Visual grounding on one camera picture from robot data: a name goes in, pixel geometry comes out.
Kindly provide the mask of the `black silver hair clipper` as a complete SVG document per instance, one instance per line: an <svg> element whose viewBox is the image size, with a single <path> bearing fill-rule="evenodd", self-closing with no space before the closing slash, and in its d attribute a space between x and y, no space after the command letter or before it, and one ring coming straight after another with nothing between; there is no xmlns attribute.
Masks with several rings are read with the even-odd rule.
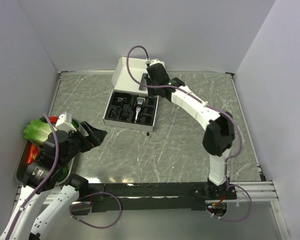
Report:
<svg viewBox="0 0 300 240"><path fill-rule="evenodd" d="M144 97L137 97L136 99L136 107L135 107L135 117L134 117L134 123L136 124L138 122L138 119L140 117L141 114L141 110L143 107L143 104L145 102L145 98Z"/></svg>

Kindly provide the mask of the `white box with black tray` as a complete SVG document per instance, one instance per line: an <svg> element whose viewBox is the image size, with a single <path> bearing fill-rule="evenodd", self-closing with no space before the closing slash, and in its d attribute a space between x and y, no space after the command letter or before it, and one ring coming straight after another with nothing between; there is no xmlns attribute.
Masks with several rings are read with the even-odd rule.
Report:
<svg viewBox="0 0 300 240"><path fill-rule="evenodd" d="M159 98L148 96L148 90L139 85L146 83L148 75L144 59L130 58L127 67L127 58L121 57L112 75L113 90L103 115L106 126L127 128L145 132L153 132L157 115ZM135 83L128 71L138 81ZM138 122L134 123L136 114L137 97L144 97Z"/></svg>

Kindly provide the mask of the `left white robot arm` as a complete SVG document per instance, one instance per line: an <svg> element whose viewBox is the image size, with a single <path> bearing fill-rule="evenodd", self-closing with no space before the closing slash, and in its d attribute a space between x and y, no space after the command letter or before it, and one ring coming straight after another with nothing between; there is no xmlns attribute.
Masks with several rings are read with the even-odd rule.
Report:
<svg viewBox="0 0 300 240"><path fill-rule="evenodd" d="M89 182L73 174L64 181L57 198L40 212L53 188L63 181L68 163L79 153L100 146L108 134L86 121L76 127L72 121L52 123L42 119L31 121L23 133L40 151L27 166L18 202L1 240L42 240L61 211L76 200L85 200Z"/></svg>

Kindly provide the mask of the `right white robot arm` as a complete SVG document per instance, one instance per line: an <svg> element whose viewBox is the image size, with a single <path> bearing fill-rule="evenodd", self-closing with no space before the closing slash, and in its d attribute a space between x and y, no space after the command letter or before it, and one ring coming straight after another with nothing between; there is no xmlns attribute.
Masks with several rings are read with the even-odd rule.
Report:
<svg viewBox="0 0 300 240"><path fill-rule="evenodd" d="M230 154L235 138L241 136L238 125L229 112L213 108L182 80L170 78L160 61L149 61L146 66L148 94L179 106L203 128L202 145L210 161L207 191L213 199L220 199L230 188L228 161L241 153L239 148L235 154Z"/></svg>

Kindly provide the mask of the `green leafy vegetable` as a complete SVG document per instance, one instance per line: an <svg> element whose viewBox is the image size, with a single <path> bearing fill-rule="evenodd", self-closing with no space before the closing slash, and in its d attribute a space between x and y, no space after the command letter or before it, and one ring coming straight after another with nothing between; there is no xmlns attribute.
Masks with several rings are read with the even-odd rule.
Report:
<svg viewBox="0 0 300 240"><path fill-rule="evenodd" d="M78 131L80 130L80 123L78 122L77 119L72 119L71 123Z"/></svg>

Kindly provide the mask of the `green lime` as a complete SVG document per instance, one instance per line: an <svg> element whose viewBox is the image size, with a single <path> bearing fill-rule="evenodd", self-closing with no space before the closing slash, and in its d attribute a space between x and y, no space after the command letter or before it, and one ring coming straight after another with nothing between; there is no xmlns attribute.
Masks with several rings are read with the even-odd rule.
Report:
<svg viewBox="0 0 300 240"><path fill-rule="evenodd" d="M64 180L67 178L68 174L69 174L69 168L68 168L68 167L65 167L65 168L62 170L62 175L61 175L61 177L58 179L58 182L60 183L60 182L64 181Z"/></svg>

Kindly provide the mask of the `green lettuce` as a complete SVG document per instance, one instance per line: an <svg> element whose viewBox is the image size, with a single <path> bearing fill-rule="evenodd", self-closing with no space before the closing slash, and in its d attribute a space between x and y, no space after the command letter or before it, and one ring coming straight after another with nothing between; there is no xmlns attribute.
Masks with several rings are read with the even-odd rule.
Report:
<svg viewBox="0 0 300 240"><path fill-rule="evenodd" d="M43 145L51 133L50 125L42 119L32 120L23 131L24 138L37 146Z"/></svg>

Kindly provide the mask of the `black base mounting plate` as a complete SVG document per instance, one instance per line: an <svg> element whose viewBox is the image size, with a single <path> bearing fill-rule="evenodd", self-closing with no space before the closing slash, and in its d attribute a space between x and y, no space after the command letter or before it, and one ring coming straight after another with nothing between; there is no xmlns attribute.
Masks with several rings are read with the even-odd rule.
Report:
<svg viewBox="0 0 300 240"><path fill-rule="evenodd" d="M91 202L93 213L122 210L190 209L205 211L213 201L235 200L234 187L210 182L90 183L78 201Z"/></svg>

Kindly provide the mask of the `orange red pepper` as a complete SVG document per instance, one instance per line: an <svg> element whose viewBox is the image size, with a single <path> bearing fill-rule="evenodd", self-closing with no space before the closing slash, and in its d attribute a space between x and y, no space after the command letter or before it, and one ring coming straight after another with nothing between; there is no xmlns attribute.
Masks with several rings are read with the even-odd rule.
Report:
<svg viewBox="0 0 300 240"><path fill-rule="evenodd" d="M40 153L40 149L37 148L36 145L31 144L26 164L30 165L31 163L33 163L39 153Z"/></svg>

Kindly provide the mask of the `metal tray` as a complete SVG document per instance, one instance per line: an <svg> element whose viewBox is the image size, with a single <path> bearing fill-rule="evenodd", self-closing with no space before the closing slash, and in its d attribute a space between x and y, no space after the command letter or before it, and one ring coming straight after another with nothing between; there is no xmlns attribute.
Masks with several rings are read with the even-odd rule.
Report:
<svg viewBox="0 0 300 240"><path fill-rule="evenodd" d="M42 119L44 122L47 122L46 119L44 117L41 117L40 119ZM54 126L55 123L57 122L57 116L51 116L50 117L50 122L52 123L52 125ZM27 167L29 165L27 165L27 158L28 158L28 155L29 155L29 150L30 150L30 147L31 147L31 144L34 144L32 143L31 141L27 140L26 142L26 145L25 145L25 148L23 150L23 153L21 155L21 158L20 158L20 161L18 163L18 166L17 166L17 169L16 169L16 172L15 172L15 177L18 181L22 181L24 176L25 176L25 173L26 173L26 170L27 170ZM39 151L41 150L41 147L43 145L36 145L34 144L35 146L37 146L37 148L39 149ZM73 165L74 165L74 159L72 159L66 167L68 167L69 169L69 173L67 175L67 178L70 176L71 174L71 171L73 169ZM57 186L61 185L62 183L64 183L66 181L66 179L62 182L57 182Z"/></svg>

